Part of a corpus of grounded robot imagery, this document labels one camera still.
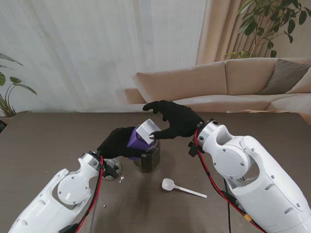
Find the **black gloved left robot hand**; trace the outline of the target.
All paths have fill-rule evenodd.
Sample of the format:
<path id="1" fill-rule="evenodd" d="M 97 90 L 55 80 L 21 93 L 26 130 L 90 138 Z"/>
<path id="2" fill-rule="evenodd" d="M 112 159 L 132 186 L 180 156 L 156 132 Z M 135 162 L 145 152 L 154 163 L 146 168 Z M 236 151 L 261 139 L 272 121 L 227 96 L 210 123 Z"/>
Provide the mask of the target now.
<path id="1" fill-rule="evenodd" d="M 121 127 L 114 129 L 97 148 L 99 155 L 105 159 L 114 159 L 119 156 L 125 158 L 141 158 L 144 151 L 128 148 L 128 142 L 135 127 Z"/>

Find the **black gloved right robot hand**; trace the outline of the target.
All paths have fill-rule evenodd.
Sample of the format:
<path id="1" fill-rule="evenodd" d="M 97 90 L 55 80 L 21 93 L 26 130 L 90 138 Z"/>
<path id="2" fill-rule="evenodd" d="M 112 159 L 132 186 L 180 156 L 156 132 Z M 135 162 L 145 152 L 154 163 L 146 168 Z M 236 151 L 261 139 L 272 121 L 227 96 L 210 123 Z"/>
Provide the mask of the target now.
<path id="1" fill-rule="evenodd" d="M 152 110 L 154 114 L 161 113 L 163 121 L 169 122 L 169 128 L 151 133 L 151 139 L 174 139 L 191 137 L 197 126 L 204 120 L 191 108 L 172 101 L 153 101 L 143 106 L 144 111 Z"/>

